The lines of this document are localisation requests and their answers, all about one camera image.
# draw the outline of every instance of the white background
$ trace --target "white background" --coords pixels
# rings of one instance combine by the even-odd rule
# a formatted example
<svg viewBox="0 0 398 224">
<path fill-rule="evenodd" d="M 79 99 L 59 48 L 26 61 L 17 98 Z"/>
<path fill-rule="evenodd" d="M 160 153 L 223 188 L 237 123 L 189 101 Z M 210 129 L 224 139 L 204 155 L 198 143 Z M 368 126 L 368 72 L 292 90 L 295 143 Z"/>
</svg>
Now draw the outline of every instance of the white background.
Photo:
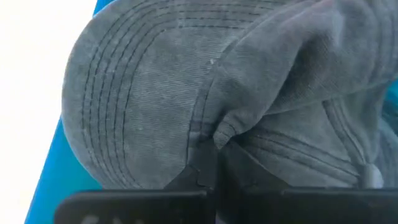
<svg viewBox="0 0 398 224">
<path fill-rule="evenodd" d="M 0 0 L 0 223 L 25 220 L 60 117 L 65 65 L 95 2 Z"/>
</svg>

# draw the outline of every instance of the gray cap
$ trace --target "gray cap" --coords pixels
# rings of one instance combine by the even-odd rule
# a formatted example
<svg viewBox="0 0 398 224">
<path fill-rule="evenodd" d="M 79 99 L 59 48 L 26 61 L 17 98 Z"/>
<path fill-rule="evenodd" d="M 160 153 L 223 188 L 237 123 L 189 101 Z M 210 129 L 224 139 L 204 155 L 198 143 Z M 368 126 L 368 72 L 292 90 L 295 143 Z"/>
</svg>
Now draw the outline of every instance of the gray cap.
<svg viewBox="0 0 398 224">
<path fill-rule="evenodd" d="M 382 187 L 373 162 L 398 76 L 397 11 L 393 0 L 117 0 L 72 50 L 67 139 L 106 188 L 162 188 L 210 138 L 290 185 Z"/>
</svg>

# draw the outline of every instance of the baseball cap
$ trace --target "baseball cap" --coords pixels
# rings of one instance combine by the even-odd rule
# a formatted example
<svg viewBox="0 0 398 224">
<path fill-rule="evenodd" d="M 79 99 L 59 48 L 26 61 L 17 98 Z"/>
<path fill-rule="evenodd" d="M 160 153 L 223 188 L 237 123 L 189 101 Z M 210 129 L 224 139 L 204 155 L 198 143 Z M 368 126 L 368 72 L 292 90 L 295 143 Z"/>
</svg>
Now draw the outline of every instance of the baseball cap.
<svg viewBox="0 0 398 224">
<path fill-rule="evenodd" d="M 107 189 L 161 189 L 209 139 L 289 185 L 382 187 L 374 161 L 382 99 L 398 76 L 397 8 L 117 0 L 71 52 L 68 142 Z"/>
</svg>

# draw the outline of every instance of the blue surface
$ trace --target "blue surface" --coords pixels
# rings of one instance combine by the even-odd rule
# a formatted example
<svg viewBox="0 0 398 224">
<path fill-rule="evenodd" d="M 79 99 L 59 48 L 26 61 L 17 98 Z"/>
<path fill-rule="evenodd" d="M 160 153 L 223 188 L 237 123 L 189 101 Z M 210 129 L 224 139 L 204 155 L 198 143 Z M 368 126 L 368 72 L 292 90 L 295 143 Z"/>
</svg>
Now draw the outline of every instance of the blue surface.
<svg viewBox="0 0 398 224">
<path fill-rule="evenodd" d="M 98 0 L 94 13 L 111 1 Z M 60 120 L 25 224 L 51 224 L 55 209 L 63 199 L 81 190 L 100 188 L 99 183 L 87 173 L 72 153 Z"/>
</svg>

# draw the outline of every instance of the gray denim fabric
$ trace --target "gray denim fabric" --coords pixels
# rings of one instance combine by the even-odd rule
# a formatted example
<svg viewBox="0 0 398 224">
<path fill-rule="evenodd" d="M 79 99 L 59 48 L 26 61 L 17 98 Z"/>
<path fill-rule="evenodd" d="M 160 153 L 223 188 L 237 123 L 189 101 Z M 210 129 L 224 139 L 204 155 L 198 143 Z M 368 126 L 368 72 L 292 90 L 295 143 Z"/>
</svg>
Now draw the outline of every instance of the gray denim fabric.
<svg viewBox="0 0 398 224">
<path fill-rule="evenodd" d="M 209 138 L 290 185 L 395 186 L 397 21 L 396 0 L 117 0 L 71 53 L 67 139 L 109 189 L 161 189 Z"/>
</svg>

